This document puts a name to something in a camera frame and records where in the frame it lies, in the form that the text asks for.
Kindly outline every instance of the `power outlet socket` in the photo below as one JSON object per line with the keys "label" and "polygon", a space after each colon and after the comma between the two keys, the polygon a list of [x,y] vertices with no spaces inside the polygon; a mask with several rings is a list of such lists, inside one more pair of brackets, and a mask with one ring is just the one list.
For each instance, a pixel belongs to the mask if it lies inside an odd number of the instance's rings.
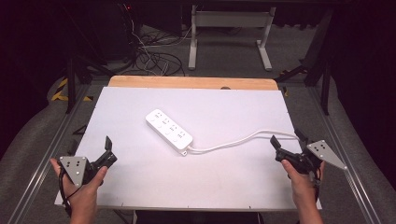
{"label": "power outlet socket", "polygon": [[160,109],[155,109],[146,115],[146,122],[178,153],[183,156],[187,155],[187,147],[192,143],[192,136]]}

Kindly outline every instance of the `finger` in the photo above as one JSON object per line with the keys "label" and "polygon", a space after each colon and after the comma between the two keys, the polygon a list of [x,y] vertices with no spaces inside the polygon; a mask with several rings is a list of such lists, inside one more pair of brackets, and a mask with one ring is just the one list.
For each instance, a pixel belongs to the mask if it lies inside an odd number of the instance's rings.
{"label": "finger", "polygon": [[59,176],[59,173],[61,172],[61,169],[60,169],[61,167],[59,166],[58,161],[56,161],[55,159],[51,158],[51,159],[49,159],[49,162],[52,164],[52,168],[55,171],[55,174],[57,176]]}
{"label": "finger", "polygon": [[294,169],[293,165],[287,160],[282,161],[283,169],[288,173],[290,179],[293,179],[295,176],[299,175],[299,173]]}
{"label": "finger", "polygon": [[93,188],[98,189],[99,186],[102,184],[102,181],[106,176],[106,173],[107,173],[106,166],[100,168],[100,170],[98,171],[98,173],[96,173],[96,176],[91,180],[89,185],[92,186]]}
{"label": "finger", "polygon": [[320,180],[323,180],[323,172],[324,172],[324,165],[325,165],[325,161],[323,161],[321,164],[320,164]]}

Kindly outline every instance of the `silver metal plate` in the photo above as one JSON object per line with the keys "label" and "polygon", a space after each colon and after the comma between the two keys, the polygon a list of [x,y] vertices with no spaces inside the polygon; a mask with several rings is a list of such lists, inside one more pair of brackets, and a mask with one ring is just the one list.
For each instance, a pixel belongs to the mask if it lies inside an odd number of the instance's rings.
{"label": "silver metal plate", "polygon": [[326,161],[342,170],[347,169],[344,163],[337,157],[337,155],[335,155],[335,153],[324,140],[311,143],[306,147],[321,160]]}
{"label": "silver metal plate", "polygon": [[85,157],[61,157],[61,164],[77,187],[81,187],[87,159]]}

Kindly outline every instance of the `metal frame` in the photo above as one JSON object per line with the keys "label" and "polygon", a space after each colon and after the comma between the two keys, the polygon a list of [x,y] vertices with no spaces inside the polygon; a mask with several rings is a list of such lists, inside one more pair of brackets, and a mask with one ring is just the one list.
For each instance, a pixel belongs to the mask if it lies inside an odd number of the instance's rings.
{"label": "metal frame", "polygon": [[196,65],[198,47],[196,38],[197,27],[265,27],[262,38],[257,40],[257,47],[262,56],[262,63],[265,70],[272,71],[272,65],[265,49],[265,44],[270,33],[275,11],[275,7],[271,7],[269,12],[196,11],[196,6],[192,6],[189,69],[194,70]]}

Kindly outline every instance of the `metal bar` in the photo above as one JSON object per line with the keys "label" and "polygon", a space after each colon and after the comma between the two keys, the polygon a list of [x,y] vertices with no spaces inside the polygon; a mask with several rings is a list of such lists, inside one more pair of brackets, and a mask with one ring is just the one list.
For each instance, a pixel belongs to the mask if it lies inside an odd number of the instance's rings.
{"label": "metal bar", "polygon": [[345,151],[343,144],[341,143],[340,138],[338,137],[338,134],[334,129],[334,126],[332,124],[332,118],[330,116],[326,116],[323,113],[320,105],[319,95],[316,92],[315,88],[308,88],[308,90],[312,99],[315,102],[320,116],[322,117],[328,133],[330,134],[330,138],[334,142],[333,149],[338,152],[340,159],[348,167],[348,169],[345,171],[346,179],[348,180],[349,186],[355,194],[356,201],[361,208],[364,218],[366,219],[367,223],[380,224],[381,220],[379,219],[378,214],[376,213],[374,206],[372,205],[369,196],[367,195],[367,192],[361,182],[361,178],[356,171],[354,165],[352,164],[350,158],[348,157],[347,152]]}
{"label": "metal bar", "polygon": [[8,221],[8,224],[16,224],[23,222],[23,219],[25,218],[30,206],[33,203],[33,200],[35,199],[35,196],[37,195],[41,187],[41,184],[44,181],[44,178],[46,177],[49,171],[50,168],[49,160],[50,158],[54,157],[58,152],[59,145],[62,143],[64,139],[64,133],[67,130],[67,127],[69,126],[70,122],[73,120],[73,117],[75,116],[80,103],[82,102],[85,94],[87,93],[87,90],[88,90],[88,86],[84,85],[78,91],[78,101],[76,102],[75,106],[70,111],[70,113],[64,115],[61,125],[59,126],[55,136],[52,138],[52,141],[49,144],[49,148],[47,149],[47,152],[45,153],[43,159],[35,169],[35,172],[32,178],[30,179],[30,182],[25,192],[21,196],[21,199],[18,202],[17,207],[15,208],[14,212],[11,215],[11,218]]}

